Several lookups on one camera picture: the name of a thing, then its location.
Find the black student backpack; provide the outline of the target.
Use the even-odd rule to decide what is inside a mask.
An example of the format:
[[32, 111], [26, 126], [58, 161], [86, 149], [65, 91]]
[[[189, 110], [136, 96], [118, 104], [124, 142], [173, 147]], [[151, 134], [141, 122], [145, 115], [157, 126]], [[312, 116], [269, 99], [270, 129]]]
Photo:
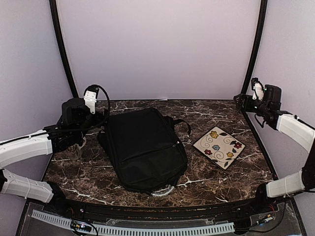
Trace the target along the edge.
[[108, 118], [97, 139], [124, 189], [168, 195], [188, 167], [184, 145], [175, 132], [183, 119], [163, 116], [156, 108]]

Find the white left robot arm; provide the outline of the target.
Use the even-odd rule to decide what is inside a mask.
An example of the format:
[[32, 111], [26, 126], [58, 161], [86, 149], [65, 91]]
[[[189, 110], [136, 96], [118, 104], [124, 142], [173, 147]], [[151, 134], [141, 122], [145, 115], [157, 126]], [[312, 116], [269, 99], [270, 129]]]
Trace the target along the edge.
[[69, 202], [63, 191], [54, 182], [40, 182], [12, 173], [7, 166], [36, 156], [50, 155], [76, 149], [86, 143], [89, 130], [101, 127], [108, 118], [108, 110], [83, 116], [73, 124], [59, 120], [57, 124], [46, 126], [35, 133], [3, 141], [0, 144], [0, 192], [25, 199], [50, 203], [58, 214], [69, 211]]

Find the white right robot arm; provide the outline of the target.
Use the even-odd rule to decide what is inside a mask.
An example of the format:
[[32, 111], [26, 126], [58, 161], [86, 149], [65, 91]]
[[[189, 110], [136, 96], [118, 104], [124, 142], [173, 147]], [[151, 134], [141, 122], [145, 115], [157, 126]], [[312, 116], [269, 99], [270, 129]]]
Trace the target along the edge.
[[281, 111], [281, 103], [276, 100], [252, 99], [251, 96], [239, 94], [234, 96], [238, 109], [255, 113], [263, 118], [274, 130], [287, 135], [307, 153], [308, 158], [304, 167], [291, 175], [265, 184], [259, 195], [251, 203], [255, 213], [262, 213], [270, 205], [270, 198], [290, 196], [300, 192], [313, 192], [315, 188], [315, 129], [301, 121], [301, 119], [287, 111]]

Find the white patterned mug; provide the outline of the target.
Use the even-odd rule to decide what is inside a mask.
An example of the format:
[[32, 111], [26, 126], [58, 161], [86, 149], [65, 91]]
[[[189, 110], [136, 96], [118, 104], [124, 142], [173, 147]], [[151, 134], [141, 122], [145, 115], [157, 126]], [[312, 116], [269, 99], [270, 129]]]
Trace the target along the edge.
[[73, 160], [78, 160], [82, 157], [82, 151], [81, 149], [84, 147], [84, 145], [86, 144], [87, 139], [84, 137], [83, 138], [83, 143], [81, 145], [79, 144], [74, 144], [72, 146], [69, 147], [69, 150], [72, 152], [73, 154]]

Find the black right frame post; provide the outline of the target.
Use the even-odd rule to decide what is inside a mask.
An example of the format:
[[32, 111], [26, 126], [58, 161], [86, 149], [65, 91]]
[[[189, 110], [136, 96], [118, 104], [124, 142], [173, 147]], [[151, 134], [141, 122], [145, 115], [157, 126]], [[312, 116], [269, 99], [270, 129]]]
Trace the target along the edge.
[[256, 59], [258, 56], [258, 51], [259, 51], [263, 29], [264, 29], [265, 17], [267, 13], [267, 5], [268, 5], [268, 0], [260, 1], [260, 8], [259, 8], [257, 26], [256, 26], [256, 31], [255, 31], [255, 36], [254, 36], [254, 41], [253, 41], [253, 46], [252, 46], [252, 52], [251, 52], [248, 68], [247, 68], [244, 82], [241, 89], [241, 93], [244, 93], [244, 94], [246, 94], [248, 91], [248, 87], [251, 82]]

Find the black frame post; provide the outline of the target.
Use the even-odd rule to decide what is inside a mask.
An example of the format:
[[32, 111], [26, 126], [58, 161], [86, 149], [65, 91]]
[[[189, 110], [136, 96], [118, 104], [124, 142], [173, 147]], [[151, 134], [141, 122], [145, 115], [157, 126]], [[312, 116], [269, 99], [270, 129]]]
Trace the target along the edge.
[[58, 13], [58, 6], [57, 6], [57, 1], [56, 0], [49, 0], [49, 5], [50, 5], [50, 12], [51, 12], [51, 18], [53, 22], [53, 27], [54, 27], [54, 32], [55, 32], [55, 37], [57, 41], [57, 46], [59, 49], [60, 57], [62, 60], [63, 64], [63, 69], [66, 75], [67, 83], [71, 92], [71, 95], [73, 98], [78, 98], [79, 94], [75, 85], [75, 81], [71, 72], [64, 40], [63, 40], [63, 34], [62, 34], [62, 28], [61, 28], [61, 22], [59, 18], [59, 13]]
[[268, 5], [268, 0], [260, 1], [260, 8], [259, 8], [257, 26], [256, 26], [256, 31], [255, 31], [255, 36], [254, 36], [254, 41], [253, 41], [253, 46], [252, 46], [252, 52], [251, 52], [248, 68], [247, 68], [244, 82], [241, 89], [241, 93], [244, 93], [244, 94], [246, 94], [248, 91], [248, 87], [251, 82], [256, 59], [258, 56], [258, 51], [259, 51], [263, 29], [264, 29], [265, 17], [267, 13], [267, 5]]

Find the black left frame post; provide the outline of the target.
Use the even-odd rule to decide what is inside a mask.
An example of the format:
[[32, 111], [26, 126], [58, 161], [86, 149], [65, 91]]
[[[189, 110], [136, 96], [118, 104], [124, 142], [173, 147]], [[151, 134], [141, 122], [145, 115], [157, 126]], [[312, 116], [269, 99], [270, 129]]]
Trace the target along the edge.
[[62, 28], [61, 28], [61, 22], [59, 18], [59, 13], [58, 13], [58, 6], [57, 6], [57, 1], [56, 0], [49, 0], [49, 5], [50, 5], [50, 12], [51, 12], [51, 18], [53, 22], [53, 27], [54, 27], [54, 32], [55, 32], [55, 37], [57, 41], [57, 46], [59, 49], [60, 57], [62, 60], [63, 64], [63, 69], [66, 75], [67, 83], [71, 92], [71, 95], [73, 98], [78, 98], [79, 94], [75, 85], [75, 81], [71, 72], [64, 40], [63, 40], [63, 34], [62, 34]]

